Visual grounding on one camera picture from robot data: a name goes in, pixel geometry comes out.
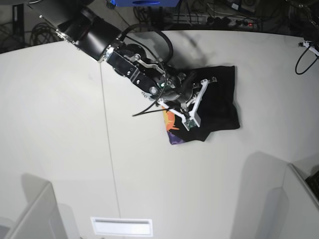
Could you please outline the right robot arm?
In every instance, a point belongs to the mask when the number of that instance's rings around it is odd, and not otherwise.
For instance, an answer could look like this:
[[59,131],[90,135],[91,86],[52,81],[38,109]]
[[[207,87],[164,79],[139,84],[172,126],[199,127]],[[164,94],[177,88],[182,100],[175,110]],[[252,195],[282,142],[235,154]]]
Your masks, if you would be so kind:
[[96,61],[108,63],[138,87],[152,105],[178,116],[187,130],[200,127],[197,111],[210,80],[199,79],[196,70],[186,73],[168,65],[174,51],[163,32],[149,27],[168,46],[168,55],[159,59],[142,43],[125,42],[138,24],[119,30],[91,11],[83,0],[29,0],[27,5],[56,28],[58,37]]

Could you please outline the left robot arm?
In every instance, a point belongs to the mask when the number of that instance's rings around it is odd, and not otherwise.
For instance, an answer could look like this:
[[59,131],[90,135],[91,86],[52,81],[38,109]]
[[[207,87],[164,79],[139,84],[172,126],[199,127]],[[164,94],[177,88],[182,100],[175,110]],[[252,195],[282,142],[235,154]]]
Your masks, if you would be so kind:
[[304,42],[300,46],[308,47],[309,50],[319,56],[319,1],[318,0],[288,0],[299,13],[303,14],[310,25],[303,27]]

